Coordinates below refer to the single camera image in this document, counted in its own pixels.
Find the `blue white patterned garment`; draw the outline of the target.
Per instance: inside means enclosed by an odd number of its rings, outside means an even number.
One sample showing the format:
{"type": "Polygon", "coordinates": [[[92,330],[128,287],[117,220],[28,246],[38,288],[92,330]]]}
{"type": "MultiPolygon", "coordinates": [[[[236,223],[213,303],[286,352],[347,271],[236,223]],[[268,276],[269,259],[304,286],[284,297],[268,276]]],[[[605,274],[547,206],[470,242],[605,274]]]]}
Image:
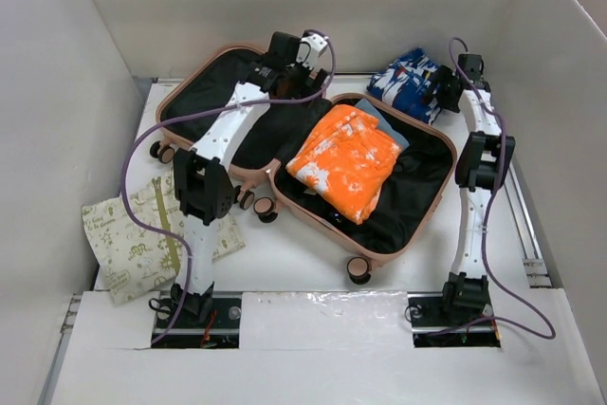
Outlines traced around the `blue white patterned garment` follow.
{"type": "Polygon", "coordinates": [[[453,70],[428,57],[416,47],[374,74],[367,92],[397,111],[432,125],[442,111],[439,91],[447,86],[453,70]]]}

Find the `grey-blue cloth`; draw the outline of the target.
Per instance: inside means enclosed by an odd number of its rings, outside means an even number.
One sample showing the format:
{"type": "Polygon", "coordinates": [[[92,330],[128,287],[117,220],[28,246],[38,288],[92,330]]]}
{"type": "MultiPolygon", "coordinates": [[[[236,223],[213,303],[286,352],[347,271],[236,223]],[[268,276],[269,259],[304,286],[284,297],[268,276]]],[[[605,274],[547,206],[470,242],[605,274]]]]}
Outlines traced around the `grey-blue cloth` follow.
{"type": "Polygon", "coordinates": [[[397,143],[402,150],[406,150],[410,142],[400,133],[395,130],[392,125],[387,121],[384,115],[377,110],[368,100],[361,99],[356,104],[355,107],[360,111],[373,116],[378,120],[377,129],[381,132],[388,135],[395,143],[397,143]]]}

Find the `orange white tie-dye garment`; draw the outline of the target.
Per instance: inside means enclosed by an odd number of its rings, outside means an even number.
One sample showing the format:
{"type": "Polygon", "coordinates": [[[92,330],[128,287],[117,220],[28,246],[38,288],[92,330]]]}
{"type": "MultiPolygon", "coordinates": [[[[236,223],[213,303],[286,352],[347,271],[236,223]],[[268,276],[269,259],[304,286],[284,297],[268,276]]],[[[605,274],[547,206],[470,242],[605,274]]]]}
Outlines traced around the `orange white tie-dye garment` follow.
{"type": "Polygon", "coordinates": [[[378,126],[378,118],[355,106],[337,104],[314,126],[285,168],[360,225],[375,210],[381,187],[403,151],[378,126]]]}

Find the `pink hardshell suitcase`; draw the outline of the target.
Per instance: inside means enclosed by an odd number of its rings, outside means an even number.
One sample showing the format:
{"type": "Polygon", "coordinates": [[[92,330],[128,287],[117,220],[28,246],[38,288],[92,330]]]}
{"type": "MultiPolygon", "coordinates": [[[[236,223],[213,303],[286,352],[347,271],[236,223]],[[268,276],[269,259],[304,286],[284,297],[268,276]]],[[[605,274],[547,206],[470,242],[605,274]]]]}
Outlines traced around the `pink hardshell suitcase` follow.
{"type": "MultiPolygon", "coordinates": [[[[266,53],[248,45],[225,46],[171,93],[156,111],[157,121],[174,120],[221,105],[232,78],[266,53]]],[[[355,104],[364,95],[350,93],[332,100],[322,97],[302,104],[274,104],[257,121],[229,167],[246,192],[236,201],[252,208],[263,223],[273,222],[288,208],[303,222],[354,253],[347,264],[351,281],[369,282],[372,273],[401,255],[427,223],[451,177],[456,150],[438,130],[403,115],[375,98],[368,101],[409,142],[392,174],[381,187],[377,208],[360,225],[336,224],[328,202],[290,176],[285,165],[303,144],[311,123],[337,104],[355,104]]]]}

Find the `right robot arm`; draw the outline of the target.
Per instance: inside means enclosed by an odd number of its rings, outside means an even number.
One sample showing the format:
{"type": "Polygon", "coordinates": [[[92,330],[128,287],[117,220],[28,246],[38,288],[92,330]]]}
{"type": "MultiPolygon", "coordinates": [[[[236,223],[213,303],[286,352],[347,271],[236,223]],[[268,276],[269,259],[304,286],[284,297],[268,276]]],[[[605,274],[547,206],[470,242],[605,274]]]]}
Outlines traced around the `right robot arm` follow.
{"type": "Polygon", "coordinates": [[[487,216],[503,187],[516,141],[504,132],[491,104],[484,60],[464,52],[456,61],[446,106],[464,114],[469,135],[455,166],[461,217],[457,251],[437,311],[447,324],[487,317],[492,312],[487,267],[487,216]]]}

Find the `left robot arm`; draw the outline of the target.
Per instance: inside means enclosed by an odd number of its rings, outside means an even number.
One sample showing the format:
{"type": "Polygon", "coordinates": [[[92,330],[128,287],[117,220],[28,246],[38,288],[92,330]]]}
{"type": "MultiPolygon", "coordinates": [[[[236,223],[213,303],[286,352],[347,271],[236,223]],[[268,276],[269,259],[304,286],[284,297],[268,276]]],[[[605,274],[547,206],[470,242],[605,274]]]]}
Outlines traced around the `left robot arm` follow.
{"type": "Polygon", "coordinates": [[[221,105],[208,110],[212,124],[174,158],[175,197],[184,215],[187,256],[171,288],[175,313],[188,324],[205,323],[212,312],[212,254],[219,225],[246,192],[236,190],[229,167],[257,121],[273,104],[313,101],[332,81],[332,72],[316,68],[331,52],[329,38],[318,30],[297,37],[272,35],[266,53],[232,78],[221,105]]]}

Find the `aluminium rail right side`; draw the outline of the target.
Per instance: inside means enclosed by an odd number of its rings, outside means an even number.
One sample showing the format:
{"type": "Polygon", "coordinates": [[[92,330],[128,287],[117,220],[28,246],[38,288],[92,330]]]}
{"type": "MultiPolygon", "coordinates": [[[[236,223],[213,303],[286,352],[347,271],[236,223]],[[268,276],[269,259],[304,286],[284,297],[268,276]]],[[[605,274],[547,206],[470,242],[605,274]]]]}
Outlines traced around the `aluminium rail right side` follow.
{"type": "Polygon", "coordinates": [[[506,193],[509,211],[521,245],[522,262],[529,286],[531,288],[552,288],[553,282],[525,203],[514,160],[511,160],[508,165],[503,190],[506,193]]]}

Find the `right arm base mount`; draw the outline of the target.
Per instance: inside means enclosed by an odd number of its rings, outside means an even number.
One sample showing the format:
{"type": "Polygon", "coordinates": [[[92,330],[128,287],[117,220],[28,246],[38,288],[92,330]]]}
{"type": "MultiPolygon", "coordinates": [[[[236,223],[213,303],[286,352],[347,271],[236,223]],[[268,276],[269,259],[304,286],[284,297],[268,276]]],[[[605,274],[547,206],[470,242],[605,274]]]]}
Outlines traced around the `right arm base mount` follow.
{"type": "Polygon", "coordinates": [[[464,311],[446,311],[442,307],[441,292],[412,292],[408,294],[405,319],[410,323],[414,348],[500,348],[496,325],[491,321],[478,322],[481,314],[464,311]]]}

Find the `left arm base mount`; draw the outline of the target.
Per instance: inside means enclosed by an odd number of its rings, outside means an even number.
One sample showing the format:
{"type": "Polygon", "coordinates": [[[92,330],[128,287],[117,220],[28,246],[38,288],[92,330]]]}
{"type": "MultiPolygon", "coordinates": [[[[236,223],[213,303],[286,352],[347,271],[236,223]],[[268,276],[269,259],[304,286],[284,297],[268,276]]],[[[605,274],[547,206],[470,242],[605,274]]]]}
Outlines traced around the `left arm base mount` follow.
{"type": "Polygon", "coordinates": [[[155,349],[236,349],[240,341],[241,294],[218,294],[203,322],[182,311],[174,326],[160,340],[172,320],[176,305],[164,294],[152,298],[149,307],[156,313],[151,336],[155,349]]]}

